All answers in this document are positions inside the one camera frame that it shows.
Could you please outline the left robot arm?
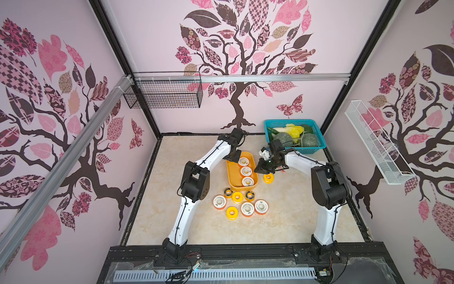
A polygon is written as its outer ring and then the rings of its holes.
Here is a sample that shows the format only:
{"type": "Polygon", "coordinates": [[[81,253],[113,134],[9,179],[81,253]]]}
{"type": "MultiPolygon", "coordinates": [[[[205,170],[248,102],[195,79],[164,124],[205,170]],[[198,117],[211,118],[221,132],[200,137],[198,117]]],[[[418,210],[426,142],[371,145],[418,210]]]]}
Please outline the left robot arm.
{"type": "Polygon", "coordinates": [[[188,242],[189,228],[197,207],[205,199],[210,189],[210,171],[219,162],[227,160],[238,162],[244,132],[234,129],[229,134],[221,134],[213,148],[196,162],[187,162],[177,190],[181,197],[180,209],[169,236],[164,239],[163,247],[171,260],[179,262],[184,258],[184,247],[188,242]]]}

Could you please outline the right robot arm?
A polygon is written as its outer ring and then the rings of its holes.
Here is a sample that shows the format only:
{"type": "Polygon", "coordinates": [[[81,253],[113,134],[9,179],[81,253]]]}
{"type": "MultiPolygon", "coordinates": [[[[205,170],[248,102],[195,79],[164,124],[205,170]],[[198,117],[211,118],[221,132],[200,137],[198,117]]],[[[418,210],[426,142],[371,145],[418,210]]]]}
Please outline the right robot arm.
{"type": "Polygon", "coordinates": [[[316,228],[311,236],[309,255],[321,262],[336,251],[336,233],[339,213],[347,203],[349,190],[337,162],[319,162],[294,150],[271,151],[262,148],[254,172],[263,175],[275,173],[279,168],[294,168],[311,179],[312,196],[319,206],[316,228]]]}

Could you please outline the yellow black tape roll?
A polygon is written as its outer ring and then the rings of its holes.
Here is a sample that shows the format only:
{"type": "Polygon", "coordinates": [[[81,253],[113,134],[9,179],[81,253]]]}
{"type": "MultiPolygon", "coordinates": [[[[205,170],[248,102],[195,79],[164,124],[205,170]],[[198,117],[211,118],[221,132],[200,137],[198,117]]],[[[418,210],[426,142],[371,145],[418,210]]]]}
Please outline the yellow black tape roll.
{"type": "Polygon", "coordinates": [[[244,198],[247,202],[253,202],[255,200],[255,193],[253,191],[247,191],[244,194],[244,198]]]}
{"type": "Polygon", "coordinates": [[[223,196],[227,199],[232,198],[233,194],[234,194],[234,192],[231,188],[225,188],[223,190],[223,196]]]}

